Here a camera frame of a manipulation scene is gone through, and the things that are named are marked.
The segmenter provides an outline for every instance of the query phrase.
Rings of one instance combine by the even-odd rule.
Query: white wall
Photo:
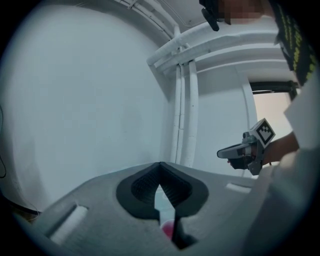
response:
[[[0,185],[17,204],[43,211],[90,178],[168,160],[170,83],[146,63],[159,45],[111,7],[42,7],[7,53]]]
[[[284,112],[291,103],[288,93],[267,93],[253,96],[258,120],[266,118],[275,132],[274,141],[292,132]]]
[[[243,84],[235,67],[198,73],[199,116],[193,168],[218,174],[242,175],[242,170],[235,170],[226,159],[218,158],[217,151],[241,143],[243,132],[248,130],[250,122],[257,120],[252,92],[244,86],[248,87],[249,83]],[[189,77],[186,78],[186,97],[185,124],[189,121]],[[184,127],[183,143],[186,143],[188,125]]]

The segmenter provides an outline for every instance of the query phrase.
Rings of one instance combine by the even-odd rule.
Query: white pipe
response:
[[[178,23],[170,16],[169,13],[165,11],[162,5],[154,0],[144,0],[146,3],[151,5],[158,13],[160,13],[173,27],[174,29],[174,37],[180,35],[180,28]]]
[[[180,69],[180,65],[177,65],[176,66],[173,133],[172,133],[171,156],[170,156],[171,163],[175,163],[176,158],[177,158],[179,122],[180,122],[180,107],[181,107],[181,69]]]
[[[136,8],[131,8],[132,10],[134,10],[136,13],[140,14],[141,16],[143,16],[144,18],[146,18],[152,25],[154,25],[163,35],[164,37],[170,41],[171,40],[171,37],[170,35],[168,35],[162,27],[160,27],[156,22],[154,22],[152,19],[150,19],[146,14],[144,14],[143,12],[139,11],[138,9]]]
[[[152,66],[162,57],[166,56],[172,51],[175,51],[180,46],[183,46],[186,43],[190,43],[192,40],[197,39],[199,36],[208,36],[210,33],[213,33],[213,30],[207,22],[190,28],[156,50],[155,53],[146,60],[146,62],[149,66]]]
[[[164,72],[165,70],[177,64],[182,65],[191,60],[194,60],[197,57],[222,49],[247,45],[248,42],[250,42],[250,44],[273,44],[275,41],[275,36],[275,32],[271,30],[263,32],[259,31],[259,33],[257,33],[257,31],[254,31],[245,34],[224,35],[190,47],[183,52],[172,56],[170,59],[159,65],[157,67],[157,70],[159,72]]]
[[[178,134],[178,146],[176,151],[176,164],[180,164],[182,147],[184,141],[184,129],[185,129],[185,99],[186,99],[186,81],[185,81],[185,69],[181,68],[181,103],[180,103],[180,122],[179,122],[179,134]]]
[[[197,132],[198,132],[198,113],[199,113],[199,92],[197,67],[194,60],[189,63],[190,71],[190,106],[189,106],[189,123],[188,139],[185,147],[184,166],[192,167],[195,159]]]
[[[130,5],[133,3],[133,0],[114,0],[114,1],[126,7],[130,7]],[[146,19],[152,20],[155,24],[157,24],[157,26],[159,26],[168,35],[169,39],[172,39],[174,37],[174,34],[168,29],[168,27],[160,19],[158,19],[151,11],[147,10],[138,2],[134,3],[131,9],[139,13],[140,15],[144,16]]]
[[[176,12],[176,10],[175,10],[174,8],[172,8],[172,6],[168,3],[169,1],[167,2],[167,1],[165,1],[165,0],[161,0],[161,2],[162,2],[163,4],[165,4],[165,5],[175,14],[175,16],[181,21],[181,23],[182,23],[186,28],[195,27],[195,26],[203,23],[202,20],[200,20],[200,21],[198,21],[197,23],[194,23],[194,24],[189,23],[188,20],[187,20],[187,22],[185,22],[184,19],[181,18],[181,16]]]

